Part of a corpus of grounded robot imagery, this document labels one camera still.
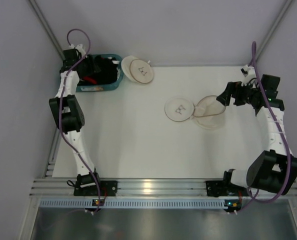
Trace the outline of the black bra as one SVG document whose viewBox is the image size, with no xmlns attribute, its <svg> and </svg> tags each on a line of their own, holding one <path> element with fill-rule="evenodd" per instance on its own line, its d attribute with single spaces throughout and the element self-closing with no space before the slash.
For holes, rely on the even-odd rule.
<svg viewBox="0 0 297 240">
<path fill-rule="evenodd" d="M 96 85 L 109 85 L 117 81 L 118 65 L 113 64 L 108 57 L 101 55 L 94 57 L 95 66 L 99 69 L 89 77 L 97 81 Z"/>
</svg>

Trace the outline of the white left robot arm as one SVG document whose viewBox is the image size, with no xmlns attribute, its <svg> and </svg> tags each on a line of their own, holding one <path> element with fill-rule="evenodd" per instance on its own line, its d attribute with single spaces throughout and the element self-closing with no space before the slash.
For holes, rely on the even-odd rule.
<svg viewBox="0 0 297 240">
<path fill-rule="evenodd" d="M 76 163 L 74 194 L 83 196 L 87 191 L 100 192 L 100 179 L 84 141 L 82 127 L 85 116 L 76 97 L 78 83 L 92 69 L 92 59 L 82 47 L 64 50 L 57 94 L 48 103 L 64 142 L 71 148 Z"/>
</svg>

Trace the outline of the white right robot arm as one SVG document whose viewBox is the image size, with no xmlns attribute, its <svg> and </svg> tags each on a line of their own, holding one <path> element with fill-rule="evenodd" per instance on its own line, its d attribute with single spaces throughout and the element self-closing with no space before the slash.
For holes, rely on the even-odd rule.
<svg viewBox="0 0 297 240">
<path fill-rule="evenodd" d="M 285 147 L 284 102 L 277 98 L 280 77 L 264 74 L 261 86 L 228 82 L 216 100 L 227 107 L 231 98 L 235 106 L 249 104 L 259 123 L 263 151 L 247 170 L 225 171 L 230 185 L 253 188 L 269 193 L 286 195 L 297 178 L 297 157 Z"/>
</svg>

